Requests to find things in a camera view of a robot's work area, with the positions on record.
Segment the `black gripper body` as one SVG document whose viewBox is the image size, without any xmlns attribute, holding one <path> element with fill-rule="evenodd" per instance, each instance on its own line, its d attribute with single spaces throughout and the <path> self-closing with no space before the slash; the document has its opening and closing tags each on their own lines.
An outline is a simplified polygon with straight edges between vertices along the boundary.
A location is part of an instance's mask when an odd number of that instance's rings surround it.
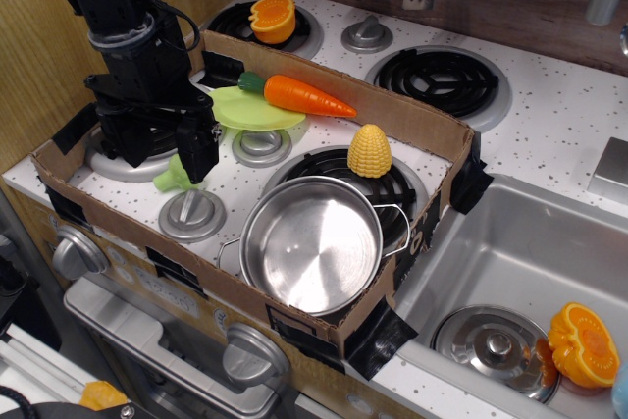
<svg viewBox="0 0 628 419">
<path fill-rule="evenodd" d="M 88 39 L 108 69 L 86 81 L 99 120 L 125 117 L 168 131 L 177 151 L 176 130 L 183 119 L 216 122 L 211 100 L 188 79 L 191 63 L 174 15 L 148 13 L 135 29 L 91 31 Z"/>
</svg>

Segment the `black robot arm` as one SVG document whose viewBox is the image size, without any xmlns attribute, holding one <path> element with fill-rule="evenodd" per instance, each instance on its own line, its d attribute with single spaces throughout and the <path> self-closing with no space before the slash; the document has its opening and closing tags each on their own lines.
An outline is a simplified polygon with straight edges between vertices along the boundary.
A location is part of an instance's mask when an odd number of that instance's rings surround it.
<svg viewBox="0 0 628 419">
<path fill-rule="evenodd" d="M 136 168 L 168 135 L 192 183 L 218 164 L 213 102 L 189 81 L 185 14 L 162 0 L 67 0 L 84 17 L 91 47 L 107 71 L 84 81 L 108 146 Z"/>
</svg>

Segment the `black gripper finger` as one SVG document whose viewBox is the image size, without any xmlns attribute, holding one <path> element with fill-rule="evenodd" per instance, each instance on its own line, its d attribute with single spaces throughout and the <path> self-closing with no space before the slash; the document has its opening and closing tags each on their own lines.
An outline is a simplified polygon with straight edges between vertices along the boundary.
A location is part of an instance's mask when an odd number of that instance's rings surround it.
<svg viewBox="0 0 628 419">
<path fill-rule="evenodd" d="M 219 140 L 220 126 L 216 122 L 187 118 L 177 126 L 178 154 L 191 183 L 201 183 L 218 164 Z"/>
<path fill-rule="evenodd" d="M 170 133 L 150 127 L 133 119 L 117 116 L 102 116 L 101 142 L 106 157 L 120 157 L 133 168 L 137 168 L 149 157 L 170 150 Z"/>
</svg>

